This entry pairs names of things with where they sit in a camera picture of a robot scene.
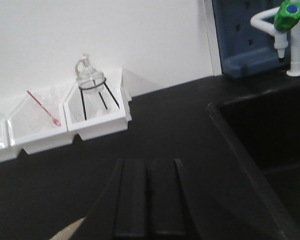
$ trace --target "black countertop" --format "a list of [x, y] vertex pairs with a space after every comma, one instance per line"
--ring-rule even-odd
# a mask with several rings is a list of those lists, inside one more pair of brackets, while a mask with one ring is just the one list
[[[253, 219], [245, 220], [256, 228], [271, 225], [207, 105], [300, 85], [300, 77], [286, 76], [287, 69], [236, 80], [206, 77], [137, 96], [129, 103], [132, 121], [127, 131], [87, 141], [76, 136], [72, 145], [33, 155], [23, 151], [17, 159], [0, 163], [0, 240], [47, 240], [86, 216], [117, 159], [180, 159], [217, 202], [229, 209], [249, 209]], [[232, 234], [242, 231], [238, 227]]]

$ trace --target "beige object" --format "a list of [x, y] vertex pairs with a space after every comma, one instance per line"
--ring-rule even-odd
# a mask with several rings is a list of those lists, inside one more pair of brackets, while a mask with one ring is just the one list
[[68, 240], [74, 232], [78, 229], [78, 227], [81, 225], [81, 223], [85, 220], [85, 218], [81, 218], [73, 223], [71, 223], [69, 226], [66, 226], [64, 229], [59, 231], [56, 235], [54, 235], [50, 240]]

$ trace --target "blue pegboard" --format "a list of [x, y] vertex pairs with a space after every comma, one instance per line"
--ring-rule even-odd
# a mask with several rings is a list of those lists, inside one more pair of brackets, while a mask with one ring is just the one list
[[246, 77], [290, 64], [289, 47], [285, 62], [279, 63], [274, 38], [250, 25], [253, 15], [283, 0], [212, 0], [222, 73], [233, 78]]

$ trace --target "white pipe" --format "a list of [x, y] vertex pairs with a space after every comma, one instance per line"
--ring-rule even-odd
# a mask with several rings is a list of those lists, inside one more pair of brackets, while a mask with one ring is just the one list
[[[290, 0], [291, 2], [300, 2], [300, 0]], [[274, 48], [278, 51], [279, 58], [285, 56], [285, 48], [288, 46], [287, 33], [279, 32], [271, 24], [264, 19], [276, 15], [280, 7], [274, 7], [254, 15], [250, 23], [253, 27], [266, 32], [274, 37]], [[287, 71], [287, 75], [292, 77], [300, 76], [300, 21], [291, 29], [291, 67]]]
[[291, 29], [291, 66], [286, 72], [288, 76], [300, 76], [300, 20]]
[[277, 32], [277, 30], [275, 29], [275, 26], [267, 21], [264, 21], [264, 19], [273, 17], [278, 12], [278, 10], [279, 10], [279, 7], [275, 7], [275, 8], [257, 13], [256, 15], [254, 15], [251, 18], [251, 20], [250, 20], [251, 25], [274, 37]]

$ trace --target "white wall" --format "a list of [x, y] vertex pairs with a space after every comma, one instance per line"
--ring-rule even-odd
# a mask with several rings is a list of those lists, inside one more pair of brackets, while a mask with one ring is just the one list
[[83, 52], [132, 96], [220, 74], [210, 2], [0, 0], [0, 99], [75, 81]]

